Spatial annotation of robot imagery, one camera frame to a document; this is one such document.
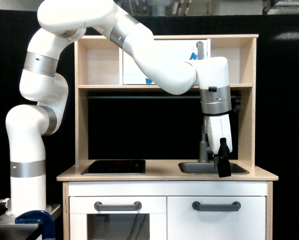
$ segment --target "black induction hob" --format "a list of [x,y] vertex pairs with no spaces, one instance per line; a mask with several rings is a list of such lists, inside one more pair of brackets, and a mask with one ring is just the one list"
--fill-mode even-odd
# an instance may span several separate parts
[[145,174],[145,160],[96,160],[82,175]]

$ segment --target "wooden countertop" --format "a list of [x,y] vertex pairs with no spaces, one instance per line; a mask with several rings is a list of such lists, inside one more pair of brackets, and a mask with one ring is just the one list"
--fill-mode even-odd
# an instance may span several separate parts
[[187,174],[181,172],[179,163],[195,163],[197,160],[146,160],[145,174],[120,174],[120,175],[81,175],[94,161],[82,167],[72,166],[59,176],[57,181],[277,181],[278,176],[256,166],[250,167],[238,160],[231,163],[249,171],[249,174],[232,174],[230,177],[219,178],[217,174]]

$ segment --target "metal sink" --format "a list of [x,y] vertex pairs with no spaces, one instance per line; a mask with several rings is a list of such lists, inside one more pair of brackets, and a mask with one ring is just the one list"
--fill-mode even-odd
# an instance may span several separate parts
[[[181,162],[178,166],[185,174],[219,174],[214,168],[214,162]],[[250,173],[236,163],[230,163],[230,172],[233,175]]]

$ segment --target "oven door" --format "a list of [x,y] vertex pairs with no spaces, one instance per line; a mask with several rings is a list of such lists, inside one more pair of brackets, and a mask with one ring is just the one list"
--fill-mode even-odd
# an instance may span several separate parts
[[166,197],[70,197],[70,240],[166,240]]

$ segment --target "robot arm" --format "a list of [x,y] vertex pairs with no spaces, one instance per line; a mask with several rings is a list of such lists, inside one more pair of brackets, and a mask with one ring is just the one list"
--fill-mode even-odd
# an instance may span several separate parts
[[[174,61],[159,50],[148,28],[112,0],[45,0],[37,17],[42,29],[30,41],[20,80],[22,96],[37,105],[17,106],[6,117],[14,215],[46,209],[45,149],[41,136],[58,130],[68,95],[67,83],[56,73],[56,67],[63,49],[79,40],[87,27],[93,27],[122,48],[166,92],[180,95],[199,85],[211,149],[215,155],[224,156],[231,151],[226,114],[231,110],[231,101],[225,58]],[[227,140],[228,147],[221,139]]]

